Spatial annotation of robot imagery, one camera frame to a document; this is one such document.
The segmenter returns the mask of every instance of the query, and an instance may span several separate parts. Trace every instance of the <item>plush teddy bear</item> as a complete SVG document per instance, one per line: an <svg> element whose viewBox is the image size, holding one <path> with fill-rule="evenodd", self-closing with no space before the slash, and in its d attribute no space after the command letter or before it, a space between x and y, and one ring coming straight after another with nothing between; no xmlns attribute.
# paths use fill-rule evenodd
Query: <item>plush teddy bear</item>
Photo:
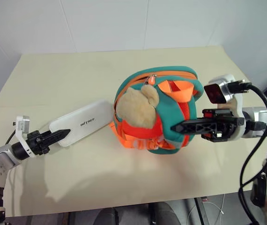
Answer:
<svg viewBox="0 0 267 225"><path fill-rule="evenodd" d="M152 85L143 85L141 90L129 87L120 97L116 113L133 127L151 129L156 122L158 103L158 93Z"/></svg>

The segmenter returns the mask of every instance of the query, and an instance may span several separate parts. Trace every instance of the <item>orange backpack strap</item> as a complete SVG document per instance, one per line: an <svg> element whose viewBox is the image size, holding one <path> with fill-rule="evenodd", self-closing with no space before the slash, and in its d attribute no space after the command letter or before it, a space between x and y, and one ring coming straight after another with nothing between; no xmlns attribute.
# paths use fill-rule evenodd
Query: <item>orange backpack strap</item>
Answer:
<svg viewBox="0 0 267 225"><path fill-rule="evenodd" d="M158 84L159 89L176 102L189 102L193 96L194 85L188 81L174 81L178 91L172 91L169 82L163 81Z"/></svg>
<svg viewBox="0 0 267 225"><path fill-rule="evenodd" d="M134 136L127 135L122 131L122 128L119 127L121 130L122 134L119 135L117 133L117 129L115 127L115 123L111 122L109 124L111 127L111 130L115 134L115 136L118 138L120 143L125 147L125 148L131 148L131 149L139 149L139 150L156 150L158 148L164 148L167 150L173 150L175 149L175 146L172 144L166 142L164 139L160 140L159 138L153 138L153 139L138 139Z"/></svg>

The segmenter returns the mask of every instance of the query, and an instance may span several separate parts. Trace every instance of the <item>black cable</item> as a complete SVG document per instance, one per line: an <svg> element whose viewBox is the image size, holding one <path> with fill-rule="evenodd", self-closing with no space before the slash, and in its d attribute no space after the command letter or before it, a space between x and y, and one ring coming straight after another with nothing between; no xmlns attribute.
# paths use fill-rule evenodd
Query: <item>black cable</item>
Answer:
<svg viewBox="0 0 267 225"><path fill-rule="evenodd" d="M252 179L248 180L245 184L243 184L242 187L239 188L238 197L239 197L239 200L243 206L243 209L246 212L246 214L248 215L248 217L251 217L251 212L250 212L247 204L245 203L245 199L242 197L243 187L246 186L248 183L257 179L261 175L261 173L266 170L266 168L267 168L267 160L266 160L265 165L262 167L262 169Z"/></svg>
<svg viewBox="0 0 267 225"><path fill-rule="evenodd" d="M264 95L264 93L259 90L257 87L249 84L247 86L248 89L253 90L264 102L266 108L267 108L267 97ZM257 149L261 146L262 142L265 140L265 138L267 137L267 126L266 129L263 133L263 135L261 136L261 138L259 139L259 141L257 142L257 144L255 145L255 147L253 148L253 150L250 152L250 154L248 155L247 159L245 160L241 173L240 173L240 188L238 191L238 197L240 199L240 202L243 206L243 209L245 211L245 213L247 214L247 216L249 217L249 219L253 222L254 225L258 225L258 221L255 219L255 217L253 216L253 214L251 213L247 202L245 200L245 195L244 195L244 191L243 191L243 187L246 186L247 184L249 184L250 182L254 181L267 167L267 163L263 166L263 168L261 169L260 173L257 173L254 177L252 177L250 180L248 180L247 182L245 182L243 184L243 175L244 175L244 171L245 168L248 164L248 162L250 161L251 157L254 155L254 153L257 151Z"/></svg>
<svg viewBox="0 0 267 225"><path fill-rule="evenodd" d="M14 130L14 131L12 132L12 134L11 134L11 136L8 138L6 144L8 144L8 143L11 141L11 139L12 139L12 137L15 135L15 133L16 133L16 130Z"/></svg>

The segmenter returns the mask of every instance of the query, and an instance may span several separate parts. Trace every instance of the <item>cable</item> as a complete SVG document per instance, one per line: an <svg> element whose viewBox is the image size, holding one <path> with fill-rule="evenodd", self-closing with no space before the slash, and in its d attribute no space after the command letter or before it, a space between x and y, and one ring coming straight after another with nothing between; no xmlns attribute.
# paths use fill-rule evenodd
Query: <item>cable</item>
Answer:
<svg viewBox="0 0 267 225"><path fill-rule="evenodd" d="M215 207L220 211L220 213L224 214L224 212L222 211L222 209L220 209L215 203L211 203L211 202L204 202L204 203L209 203L209 204L215 206ZM188 225L189 217L190 217L192 211L195 209L195 207L196 207L196 205L194 205L193 208L191 209L191 211L189 212L189 215L188 215L188 217L186 218L186 225Z"/></svg>
<svg viewBox="0 0 267 225"><path fill-rule="evenodd" d="M247 88L250 89L250 90L253 90L261 99L262 101L264 102L266 108L267 108L267 97L264 95L264 93L259 90L257 87L249 84L247 85ZM245 200L245 195L244 195L244 191L243 191L243 187L245 187L247 184L249 184L250 182L254 181L260 174L260 173L257 173L254 177L252 177L250 180L248 180L247 182L243 183L243 175L244 175L244 171L245 171L245 168L248 164L248 162L250 161L251 157L254 155L254 153L257 151L257 149L261 146L262 142L265 140L265 138L267 137L267 126L266 126L266 129L263 133L263 135L261 136L261 138L259 139L259 141L257 142L257 144L255 145L255 147L253 148L253 150L250 152L250 154L248 155L247 159L245 160L244 164L243 164L243 167L242 167L242 170L241 170L241 173L240 173L240 188L238 190L238 197L239 197L239 200L243 206L243 209L245 211L245 213L247 214L247 216L249 217L249 219L253 222L253 224L255 225L258 225L258 221L255 219L255 217L253 216L253 214L251 213L248 205L247 205L247 202Z"/></svg>
<svg viewBox="0 0 267 225"><path fill-rule="evenodd" d="M11 139L12 139L12 137L15 135L15 133L16 133L16 130L14 130L14 131L12 132L12 134L11 134L11 136L8 138L6 144L8 144L8 143L11 141Z"/></svg>
<svg viewBox="0 0 267 225"><path fill-rule="evenodd" d="M224 199L225 199L225 194L223 194L222 204L221 204L221 210L223 210ZM218 217L217 217L217 220L216 220L216 222L215 222L215 225L216 225L216 223L218 222L219 217L220 217L220 223L219 223L219 225L221 225L221 217L222 217L222 213L221 213L221 211L220 211L220 213L219 213L219 215L218 215Z"/></svg>

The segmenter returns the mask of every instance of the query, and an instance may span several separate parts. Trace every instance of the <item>beige table surface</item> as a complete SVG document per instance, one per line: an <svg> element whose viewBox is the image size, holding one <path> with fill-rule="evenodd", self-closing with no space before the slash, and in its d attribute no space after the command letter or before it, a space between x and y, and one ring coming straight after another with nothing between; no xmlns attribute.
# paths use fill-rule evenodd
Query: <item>beige table surface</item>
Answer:
<svg viewBox="0 0 267 225"><path fill-rule="evenodd" d="M83 105L101 98L112 102L119 85L134 72L170 65L193 68L203 84L225 73L245 78L216 46L24 55L0 93L0 146L13 131L17 115L30 116L30 131L46 131L49 121ZM262 102L249 93L244 106ZM204 94L197 102L198 116L213 107ZM156 155L124 149L104 127L70 147L54 144L49 154L26 159L13 169L5 188L7 216L237 192L241 166L256 142L211 143L197 136L174 155ZM267 142L250 161L245 178L261 168L266 149Z"/></svg>

